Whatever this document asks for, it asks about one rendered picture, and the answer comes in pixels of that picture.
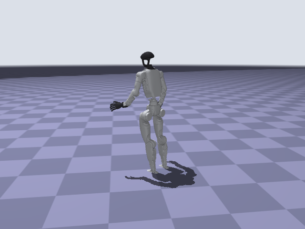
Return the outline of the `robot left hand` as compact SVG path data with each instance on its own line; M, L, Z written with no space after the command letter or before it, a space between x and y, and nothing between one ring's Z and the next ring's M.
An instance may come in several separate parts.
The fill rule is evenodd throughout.
M111 108L111 111L115 110L115 109L119 109L119 108L126 108L128 106L123 106L123 103L120 103L120 102L117 102L117 101L114 101L113 104L110 104L110 108Z

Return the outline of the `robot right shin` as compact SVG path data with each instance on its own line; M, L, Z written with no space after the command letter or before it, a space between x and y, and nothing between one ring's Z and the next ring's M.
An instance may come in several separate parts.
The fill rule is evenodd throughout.
M165 144L160 145L158 143L158 150L159 150L159 154L161 156L162 166L165 167L165 165L167 166L167 161L166 161L166 157L167 157L167 138L166 138L166 143Z

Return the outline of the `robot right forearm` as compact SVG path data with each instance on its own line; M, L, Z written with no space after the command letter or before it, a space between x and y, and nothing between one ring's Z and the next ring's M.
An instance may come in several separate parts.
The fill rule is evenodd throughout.
M161 96L160 96L160 99L159 99L159 102L158 102L158 104L160 104L160 106L164 102L165 96L166 96L166 92L165 93L161 93Z

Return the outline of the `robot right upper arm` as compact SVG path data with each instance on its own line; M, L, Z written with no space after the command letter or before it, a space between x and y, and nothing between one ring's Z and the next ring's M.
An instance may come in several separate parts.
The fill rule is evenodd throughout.
M165 80L164 80L164 77L163 77L163 72L162 71L159 71L159 72L160 72L161 84L162 84L162 92L161 93L165 93L167 91L167 87L166 87Z

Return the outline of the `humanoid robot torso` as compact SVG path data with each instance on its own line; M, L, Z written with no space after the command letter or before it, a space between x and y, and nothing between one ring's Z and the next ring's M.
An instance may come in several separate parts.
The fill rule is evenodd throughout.
M147 105L146 109L151 110L152 116L157 116L160 114L161 106L158 104L158 101L155 97L161 96L162 92L162 84L161 84L161 76L158 69L144 69L146 71L146 76L142 80L143 91L146 98L149 99L150 104Z

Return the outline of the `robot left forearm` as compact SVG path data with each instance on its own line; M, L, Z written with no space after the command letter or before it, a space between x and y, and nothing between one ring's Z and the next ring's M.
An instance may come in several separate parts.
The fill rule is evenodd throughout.
M123 103L123 106L130 106L131 103L135 100L135 96L133 96L134 94L134 89L131 91L129 98Z

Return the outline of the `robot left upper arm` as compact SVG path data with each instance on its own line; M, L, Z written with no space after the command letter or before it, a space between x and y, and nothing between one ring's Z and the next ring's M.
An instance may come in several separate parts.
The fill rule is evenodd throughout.
M136 80L135 80L135 84L134 84L134 94L133 96L139 96L140 92L140 87L142 84L142 80L145 78L146 76L146 71L142 71L142 72L138 72L136 74Z

